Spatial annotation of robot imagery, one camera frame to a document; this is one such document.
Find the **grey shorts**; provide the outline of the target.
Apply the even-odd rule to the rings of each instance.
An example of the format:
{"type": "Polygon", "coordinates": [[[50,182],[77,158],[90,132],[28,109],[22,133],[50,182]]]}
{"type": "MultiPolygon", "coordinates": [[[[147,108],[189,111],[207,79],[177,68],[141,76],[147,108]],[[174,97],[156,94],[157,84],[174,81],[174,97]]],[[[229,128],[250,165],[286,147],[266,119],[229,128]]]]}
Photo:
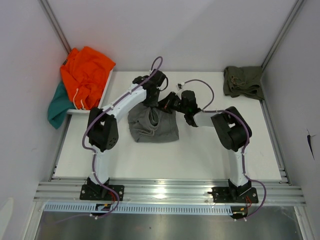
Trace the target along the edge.
{"type": "Polygon", "coordinates": [[[137,104],[128,112],[128,127],[136,143],[171,143],[179,140],[176,113],[137,104]]]}

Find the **olive green shorts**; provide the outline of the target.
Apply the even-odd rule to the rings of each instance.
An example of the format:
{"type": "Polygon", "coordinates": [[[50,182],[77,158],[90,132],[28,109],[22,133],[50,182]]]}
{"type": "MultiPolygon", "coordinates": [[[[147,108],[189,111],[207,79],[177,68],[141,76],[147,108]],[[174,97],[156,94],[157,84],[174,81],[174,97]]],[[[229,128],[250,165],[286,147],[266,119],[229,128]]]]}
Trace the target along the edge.
{"type": "Polygon", "coordinates": [[[223,71],[223,93],[225,96],[237,98],[245,96],[250,99],[264,100],[261,86],[261,66],[227,66],[223,71]]]}

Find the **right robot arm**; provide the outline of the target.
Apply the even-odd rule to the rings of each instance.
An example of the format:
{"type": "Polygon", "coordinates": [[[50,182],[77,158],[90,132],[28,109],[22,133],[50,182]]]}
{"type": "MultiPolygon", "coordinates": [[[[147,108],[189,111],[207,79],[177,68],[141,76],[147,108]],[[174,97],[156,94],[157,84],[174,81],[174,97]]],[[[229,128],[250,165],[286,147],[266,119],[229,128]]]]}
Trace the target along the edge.
{"type": "Polygon", "coordinates": [[[195,93],[185,90],[181,96],[171,92],[158,102],[165,113],[174,111],[184,114],[185,121],[192,127],[213,127],[222,146],[228,150],[230,177],[228,196],[234,202],[246,197],[252,187],[246,174],[245,149],[250,142],[252,130],[239,111],[231,106],[225,110],[205,111],[198,107],[195,93]]]}

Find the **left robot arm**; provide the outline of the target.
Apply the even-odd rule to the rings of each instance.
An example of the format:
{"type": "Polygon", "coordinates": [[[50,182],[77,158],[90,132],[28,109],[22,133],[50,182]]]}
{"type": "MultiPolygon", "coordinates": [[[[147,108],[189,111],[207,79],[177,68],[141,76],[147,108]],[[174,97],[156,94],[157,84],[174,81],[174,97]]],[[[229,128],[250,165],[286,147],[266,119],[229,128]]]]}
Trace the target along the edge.
{"type": "Polygon", "coordinates": [[[128,90],[115,101],[90,110],[82,147],[93,154],[87,184],[93,185],[90,192],[97,200],[105,199],[110,190],[107,168],[111,149],[119,139],[118,123],[136,105],[142,102],[157,103],[163,82],[169,83],[167,76],[159,70],[153,70],[150,75],[136,77],[128,90]]]}

